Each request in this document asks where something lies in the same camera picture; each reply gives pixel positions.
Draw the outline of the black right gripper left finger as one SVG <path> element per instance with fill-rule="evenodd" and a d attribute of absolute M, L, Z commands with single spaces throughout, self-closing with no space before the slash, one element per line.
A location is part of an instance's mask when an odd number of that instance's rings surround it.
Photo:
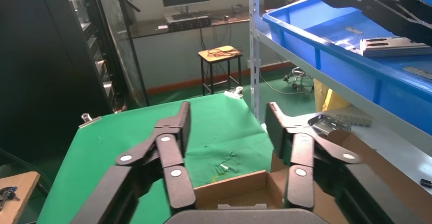
<path fill-rule="evenodd" d="M 196 196 L 184 157 L 191 130 L 191 104 L 160 119 L 142 143 L 121 153 L 71 223 L 130 223 L 152 184 L 164 181 L 171 212 L 194 209 Z"/>

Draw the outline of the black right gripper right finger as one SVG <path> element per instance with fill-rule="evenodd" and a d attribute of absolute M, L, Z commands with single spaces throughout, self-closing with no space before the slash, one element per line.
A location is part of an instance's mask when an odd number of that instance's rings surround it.
<path fill-rule="evenodd" d="M 286 208 L 313 211 L 337 205 L 349 223 L 425 223 L 426 192 L 353 134 L 335 130 L 323 137 L 306 119 L 266 106 L 265 124 L 275 155 L 287 166 Z"/>

